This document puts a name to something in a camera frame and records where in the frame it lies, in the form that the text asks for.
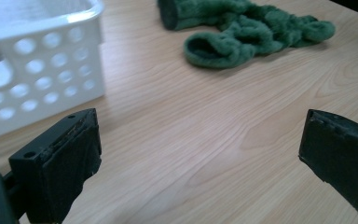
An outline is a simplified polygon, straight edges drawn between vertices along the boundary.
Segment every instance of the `wooden table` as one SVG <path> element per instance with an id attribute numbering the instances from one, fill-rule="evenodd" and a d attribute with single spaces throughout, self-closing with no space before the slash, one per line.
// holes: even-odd
<path id="1" fill-rule="evenodd" d="M 358 122 L 358 13 L 327 0 L 256 0 L 332 21 L 322 44 L 209 70 L 186 62 L 154 0 L 105 0 L 106 95 L 0 137 L 7 158 L 67 114 L 95 107 L 103 163 L 65 223 L 358 223 L 297 155 L 308 109 Z M 27 223 L 24 216 L 21 223 Z"/>

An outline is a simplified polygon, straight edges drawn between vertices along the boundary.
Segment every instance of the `basket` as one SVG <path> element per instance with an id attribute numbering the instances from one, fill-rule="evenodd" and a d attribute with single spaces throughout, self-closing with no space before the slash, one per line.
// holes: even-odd
<path id="1" fill-rule="evenodd" d="M 0 135 L 104 94 L 100 0 L 0 0 Z"/>

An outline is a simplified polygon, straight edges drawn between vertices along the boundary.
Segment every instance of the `green towel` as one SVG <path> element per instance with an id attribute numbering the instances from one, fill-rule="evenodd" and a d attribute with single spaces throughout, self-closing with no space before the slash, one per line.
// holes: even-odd
<path id="1" fill-rule="evenodd" d="M 166 29 L 210 25 L 220 31 L 197 33 L 185 42 L 187 60 L 202 67 L 235 67 L 256 55 L 318 44 L 335 32 L 329 21 L 243 0 L 159 0 L 158 6 Z"/>

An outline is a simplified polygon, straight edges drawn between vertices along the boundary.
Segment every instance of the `green cloth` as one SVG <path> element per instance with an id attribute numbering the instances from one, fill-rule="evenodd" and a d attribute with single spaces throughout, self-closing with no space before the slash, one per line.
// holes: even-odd
<path id="1" fill-rule="evenodd" d="M 329 21 L 245 0 L 158 0 L 158 6 L 166 29 L 210 25 L 220 31 L 197 33 L 185 42 L 187 60 L 202 67 L 235 67 L 256 55 L 318 44 L 335 32 Z"/>

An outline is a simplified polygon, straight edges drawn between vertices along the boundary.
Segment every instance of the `plush green material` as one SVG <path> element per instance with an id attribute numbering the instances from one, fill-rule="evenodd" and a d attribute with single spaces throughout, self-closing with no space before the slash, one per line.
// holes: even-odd
<path id="1" fill-rule="evenodd" d="M 197 33 L 185 42 L 187 60 L 202 67 L 235 67 L 256 55 L 318 44 L 335 32 L 329 21 L 247 0 L 159 0 L 158 6 L 167 29 L 211 25 L 221 31 Z"/>

